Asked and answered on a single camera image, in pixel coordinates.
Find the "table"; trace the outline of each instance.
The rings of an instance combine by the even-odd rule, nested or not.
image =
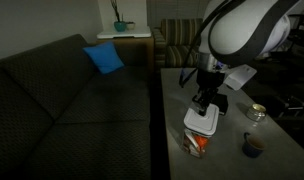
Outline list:
[[[98,44],[113,41],[115,44],[144,44],[146,47],[149,74],[152,77],[154,73],[154,38],[151,35],[149,27],[117,32],[115,30],[106,30],[97,35]]]
[[[254,101],[242,90],[226,85],[219,93],[228,97],[225,116],[219,116],[216,132],[198,159],[181,149],[184,116],[196,95],[196,74],[181,88],[180,68],[162,68],[161,80],[171,179],[304,179],[304,149],[269,116],[257,123],[246,116]],[[243,133],[261,136],[268,148],[258,158],[242,152]]]

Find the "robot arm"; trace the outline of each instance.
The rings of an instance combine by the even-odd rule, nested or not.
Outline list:
[[[211,0],[201,28],[197,66],[198,95],[192,98],[204,116],[223,83],[227,67],[237,67],[286,39],[286,13],[300,0]]]

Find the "box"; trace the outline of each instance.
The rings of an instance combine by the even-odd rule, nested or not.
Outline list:
[[[186,128],[183,133],[182,149],[198,158],[202,158],[205,148],[216,131],[219,108],[210,104],[205,116],[201,116],[192,107],[184,118]]]

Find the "side table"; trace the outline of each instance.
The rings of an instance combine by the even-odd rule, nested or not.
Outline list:
[[[96,43],[100,44],[106,41],[113,41],[115,44],[144,44],[147,54],[147,65],[149,75],[154,73],[154,38],[151,35],[150,27],[137,27],[134,30],[117,32],[115,30],[105,30],[97,35]]]

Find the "vase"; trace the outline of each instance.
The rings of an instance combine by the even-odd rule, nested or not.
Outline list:
[[[124,21],[115,21],[114,22],[114,28],[118,32],[123,32],[126,29],[126,22],[124,22]]]

